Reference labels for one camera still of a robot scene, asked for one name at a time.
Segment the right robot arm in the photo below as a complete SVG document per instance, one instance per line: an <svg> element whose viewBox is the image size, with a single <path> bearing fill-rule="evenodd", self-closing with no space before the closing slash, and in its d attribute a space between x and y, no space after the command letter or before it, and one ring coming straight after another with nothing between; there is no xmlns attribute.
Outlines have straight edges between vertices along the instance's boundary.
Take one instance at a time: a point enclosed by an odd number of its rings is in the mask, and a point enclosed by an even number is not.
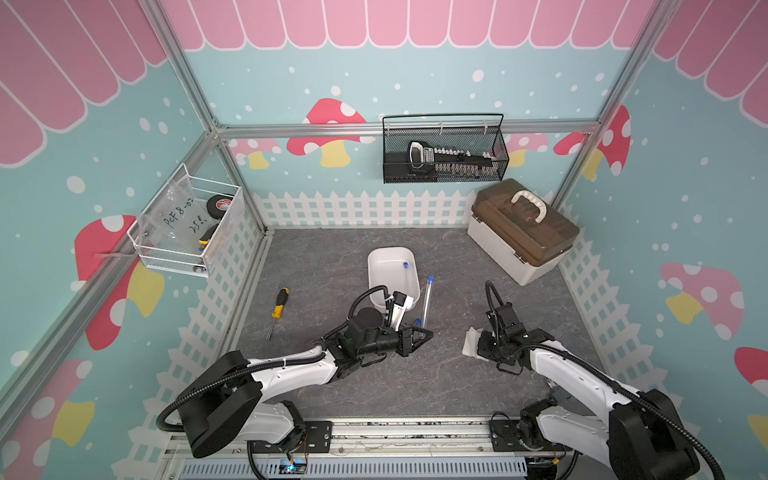
<svg viewBox="0 0 768 480"><path fill-rule="evenodd" d="M561 445L609 467L618 479L688 479L701 467L722 479L714 455L687 430L672 400L657 389L638 390L603 373L541 329L527 329L492 281L484 285L490 330L476 354L506 374L530 370L580 402L587 415L554 400L521 410L514 438L530 451Z"/></svg>

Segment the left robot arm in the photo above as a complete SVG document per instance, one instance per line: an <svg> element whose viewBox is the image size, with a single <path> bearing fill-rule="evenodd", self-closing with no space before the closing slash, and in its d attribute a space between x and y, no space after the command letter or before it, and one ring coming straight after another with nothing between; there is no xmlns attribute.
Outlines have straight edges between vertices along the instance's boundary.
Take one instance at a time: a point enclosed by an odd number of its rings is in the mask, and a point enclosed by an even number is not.
<svg viewBox="0 0 768 480"><path fill-rule="evenodd" d="M248 449L269 445L291 457L309 447L310 428L282 395L334 383L395 354L408 357L432 339L432 331L404 322L413 303L384 285L371 287L350 306L346 319L309 350L271 359L222 355L157 416L158 430L185 434L196 458L231 443Z"/></svg>

